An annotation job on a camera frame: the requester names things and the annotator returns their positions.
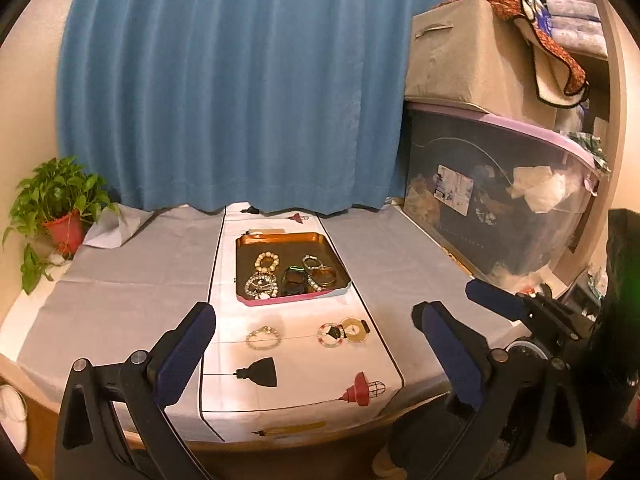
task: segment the stack of white packages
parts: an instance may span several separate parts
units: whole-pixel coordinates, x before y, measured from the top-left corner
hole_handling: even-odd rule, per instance
[[[551,36],[569,50],[607,55],[598,7],[594,0],[546,0]]]

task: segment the potted plant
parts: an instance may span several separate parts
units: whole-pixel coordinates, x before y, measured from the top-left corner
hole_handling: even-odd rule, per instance
[[[20,193],[11,208],[11,223],[4,231],[2,245],[11,231],[27,237],[47,235],[65,258],[76,253],[86,229],[97,221],[103,208],[117,211],[103,189],[104,179],[98,174],[86,175],[75,157],[52,158],[33,170],[33,176],[18,184]],[[27,243],[24,249],[22,288],[29,294],[42,275],[51,279],[47,268],[51,263],[40,258]]]

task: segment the screw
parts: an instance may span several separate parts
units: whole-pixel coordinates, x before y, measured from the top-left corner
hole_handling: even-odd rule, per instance
[[[562,359],[558,359],[557,357],[551,359],[551,365],[556,370],[564,370],[564,361],[562,361]]]
[[[74,370],[76,372],[81,372],[85,368],[86,368],[86,359],[78,359],[78,361],[74,363]]]
[[[507,354],[507,352],[502,348],[494,348],[493,350],[491,350],[491,357],[494,361],[505,363],[509,358],[509,354]]]
[[[144,350],[136,350],[131,354],[131,362],[135,365],[142,364],[146,361],[146,352]]]

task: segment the green plant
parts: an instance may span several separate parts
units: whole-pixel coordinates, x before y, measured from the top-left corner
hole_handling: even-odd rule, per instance
[[[103,189],[104,179],[95,173],[85,175],[74,160],[74,156],[52,158],[35,168],[32,177],[20,181],[20,193],[9,212],[11,223],[2,236],[3,245],[13,230],[29,237],[46,234],[46,222],[74,209],[87,223],[97,221],[105,207],[117,210]]]

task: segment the transparent plastic storage bin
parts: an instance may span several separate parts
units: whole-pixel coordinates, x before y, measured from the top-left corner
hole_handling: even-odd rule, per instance
[[[551,130],[492,114],[407,108],[404,212],[476,276],[503,288],[539,283],[589,202],[591,155]]]

